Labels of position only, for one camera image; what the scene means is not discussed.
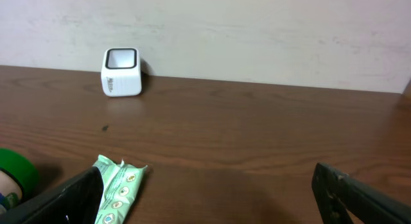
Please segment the light green tissue packet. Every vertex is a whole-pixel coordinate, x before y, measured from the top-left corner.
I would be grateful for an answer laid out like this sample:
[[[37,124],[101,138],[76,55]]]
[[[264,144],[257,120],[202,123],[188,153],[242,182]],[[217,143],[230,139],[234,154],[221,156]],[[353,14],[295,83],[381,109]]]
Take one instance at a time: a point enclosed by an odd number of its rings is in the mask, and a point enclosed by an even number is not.
[[[93,164],[101,173],[103,194],[95,224],[123,224],[136,200],[148,166],[137,168],[122,160],[119,164],[99,155]]]

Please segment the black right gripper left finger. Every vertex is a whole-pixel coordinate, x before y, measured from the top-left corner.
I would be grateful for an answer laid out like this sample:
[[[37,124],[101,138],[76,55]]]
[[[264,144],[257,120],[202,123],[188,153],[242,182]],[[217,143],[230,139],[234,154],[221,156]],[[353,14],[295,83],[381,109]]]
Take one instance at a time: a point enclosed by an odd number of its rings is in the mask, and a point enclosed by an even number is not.
[[[95,166],[1,215],[1,224],[93,224],[103,194]]]

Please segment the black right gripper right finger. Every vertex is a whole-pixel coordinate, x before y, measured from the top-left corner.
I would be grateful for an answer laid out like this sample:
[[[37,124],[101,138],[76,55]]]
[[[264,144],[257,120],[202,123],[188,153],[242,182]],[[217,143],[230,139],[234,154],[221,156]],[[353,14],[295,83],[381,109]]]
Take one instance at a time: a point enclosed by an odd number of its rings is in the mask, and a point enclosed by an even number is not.
[[[410,207],[325,163],[315,166],[311,188],[324,223],[410,223]]]

